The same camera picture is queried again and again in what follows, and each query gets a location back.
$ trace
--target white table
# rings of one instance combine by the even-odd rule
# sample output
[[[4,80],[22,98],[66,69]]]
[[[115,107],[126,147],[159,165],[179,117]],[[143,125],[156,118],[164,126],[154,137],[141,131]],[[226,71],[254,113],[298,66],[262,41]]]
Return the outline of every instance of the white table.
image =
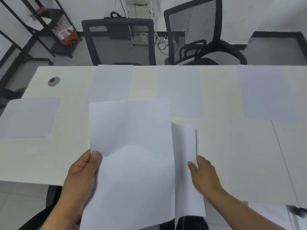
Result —
[[[232,195],[307,206],[307,67],[282,68],[300,107],[299,124],[246,119],[234,65],[201,66],[204,118],[172,121],[196,127],[197,153],[211,161]],[[23,97],[62,97],[56,119],[47,138],[0,141],[0,180],[63,185],[70,165],[89,149],[83,107],[95,69],[38,68]],[[61,81],[49,87],[54,76]],[[135,66],[128,100],[157,98],[157,83],[157,66]]]

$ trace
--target person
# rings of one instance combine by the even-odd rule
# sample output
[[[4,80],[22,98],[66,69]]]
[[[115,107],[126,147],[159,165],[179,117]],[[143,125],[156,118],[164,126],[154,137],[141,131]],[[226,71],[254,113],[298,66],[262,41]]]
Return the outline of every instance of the person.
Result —
[[[68,171],[61,196],[41,230],[72,230],[82,216],[94,187],[94,175],[102,160],[98,151],[87,150]],[[221,186],[211,163],[197,156],[198,168],[188,162],[195,188],[223,216],[233,230],[284,230],[266,219]]]

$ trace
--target gray desk grommet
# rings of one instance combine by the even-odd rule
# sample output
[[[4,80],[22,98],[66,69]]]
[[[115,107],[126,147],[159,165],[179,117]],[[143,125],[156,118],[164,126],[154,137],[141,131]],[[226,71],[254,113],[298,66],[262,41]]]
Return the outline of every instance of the gray desk grommet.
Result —
[[[61,79],[59,78],[59,77],[52,77],[49,81],[48,81],[48,85],[50,86],[50,87],[54,87],[54,86],[56,86],[57,84],[59,84],[59,81],[60,81]]]

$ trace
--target paper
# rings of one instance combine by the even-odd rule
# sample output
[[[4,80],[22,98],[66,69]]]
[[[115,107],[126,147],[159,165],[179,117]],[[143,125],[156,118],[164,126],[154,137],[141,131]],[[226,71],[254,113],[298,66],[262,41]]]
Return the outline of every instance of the paper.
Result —
[[[290,88],[277,66],[238,66],[244,115],[250,119],[296,122]]]
[[[158,98],[168,98],[171,116],[203,117],[199,66],[159,66]]]
[[[0,138],[47,137],[60,101],[60,97],[11,100],[0,117]]]
[[[41,18],[47,25],[52,21],[52,19],[50,18],[44,18],[44,17],[41,17]],[[42,29],[44,29],[43,25],[37,19],[33,20],[31,17],[29,21],[27,22],[27,25],[38,31],[41,31]]]
[[[172,123],[175,158],[175,226],[182,216],[206,216],[203,196],[192,183],[187,162],[196,161],[196,132],[192,126]]]
[[[88,104],[128,99],[133,65],[98,65],[91,83],[84,112]]]
[[[141,229],[175,216],[175,164],[167,99],[91,103],[91,150],[102,153],[83,230]]]
[[[286,205],[248,202],[248,206],[284,229],[293,230]]]

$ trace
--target mesh backrest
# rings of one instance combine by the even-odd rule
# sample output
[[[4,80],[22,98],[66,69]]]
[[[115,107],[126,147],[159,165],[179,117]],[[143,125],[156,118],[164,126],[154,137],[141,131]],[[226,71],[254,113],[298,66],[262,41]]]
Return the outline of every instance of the mesh backrest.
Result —
[[[219,25],[216,23],[217,4],[217,0],[194,0],[185,3],[186,8],[181,8],[183,5],[180,5],[178,11],[176,7],[170,14],[167,13],[168,10],[165,11],[170,37],[169,55],[175,64],[195,57],[204,48],[219,41],[220,33],[216,32]]]
[[[89,26],[87,31],[83,27],[90,55],[98,57],[92,58],[94,65],[116,63],[153,65],[154,48],[149,49],[152,46],[150,38],[151,34],[153,37],[153,30],[150,33],[150,28],[146,25],[133,25],[131,19],[101,19],[100,22],[102,23],[100,26]],[[90,35],[90,39],[87,39],[89,37],[86,37],[85,32]]]

